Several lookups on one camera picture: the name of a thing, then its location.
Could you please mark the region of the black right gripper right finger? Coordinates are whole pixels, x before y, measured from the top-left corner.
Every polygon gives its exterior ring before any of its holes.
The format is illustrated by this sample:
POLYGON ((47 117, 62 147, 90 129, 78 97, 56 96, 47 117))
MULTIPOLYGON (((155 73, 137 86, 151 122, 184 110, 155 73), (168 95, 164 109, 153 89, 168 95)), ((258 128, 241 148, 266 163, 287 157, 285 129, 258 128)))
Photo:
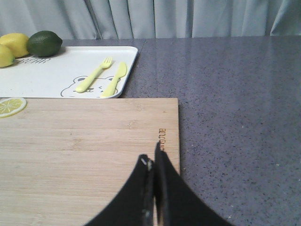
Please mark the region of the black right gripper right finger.
POLYGON ((155 148, 154 193, 160 226, 230 226, 189 188, 160 143, 155 148))

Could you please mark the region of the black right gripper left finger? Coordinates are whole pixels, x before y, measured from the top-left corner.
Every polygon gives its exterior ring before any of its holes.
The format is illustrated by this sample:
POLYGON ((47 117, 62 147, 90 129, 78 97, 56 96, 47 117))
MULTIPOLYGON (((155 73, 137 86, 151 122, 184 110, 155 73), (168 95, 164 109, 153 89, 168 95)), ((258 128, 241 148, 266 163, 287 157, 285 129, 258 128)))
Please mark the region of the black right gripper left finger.
POLYGON ((118 194, 87 226, 152 226, 154 210, 153 161, 145 154, 118 194))

